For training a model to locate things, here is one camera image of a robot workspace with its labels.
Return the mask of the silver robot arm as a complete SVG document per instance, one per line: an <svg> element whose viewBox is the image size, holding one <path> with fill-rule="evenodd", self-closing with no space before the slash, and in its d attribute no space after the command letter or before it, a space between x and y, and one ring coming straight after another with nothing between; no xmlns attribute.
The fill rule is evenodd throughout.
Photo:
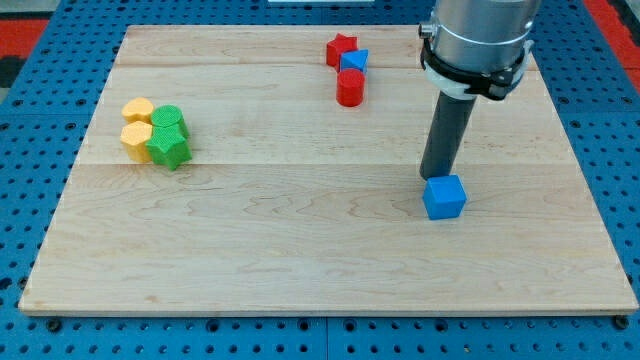
<svg viewBox="0 0 640 360"><path fill-rule="evenodd" d="M540 0L437 0L419 34L436 59L493 73L522 57Z"/></svg>

